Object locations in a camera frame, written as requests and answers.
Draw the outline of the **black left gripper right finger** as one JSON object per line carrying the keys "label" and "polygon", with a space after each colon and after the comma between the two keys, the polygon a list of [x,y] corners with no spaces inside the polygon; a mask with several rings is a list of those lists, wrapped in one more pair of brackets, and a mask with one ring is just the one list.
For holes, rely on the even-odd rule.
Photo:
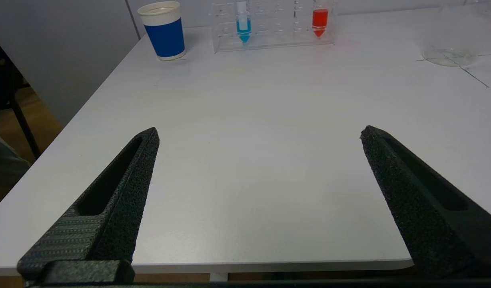
{"label": "black left gripper right finger", "polygon": [[384,130],[363,150],[414,265],[430,278],[491,278],[491,214]]}

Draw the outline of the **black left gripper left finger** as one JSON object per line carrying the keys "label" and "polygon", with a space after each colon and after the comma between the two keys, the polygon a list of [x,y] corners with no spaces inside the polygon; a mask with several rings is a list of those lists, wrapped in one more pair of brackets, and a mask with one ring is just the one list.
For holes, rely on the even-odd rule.
{"label": "black left gripper left finger", "polygon": [[18,261],[25,286],[119,286],[132,258],[156,155],[157,129],[128,142]]}

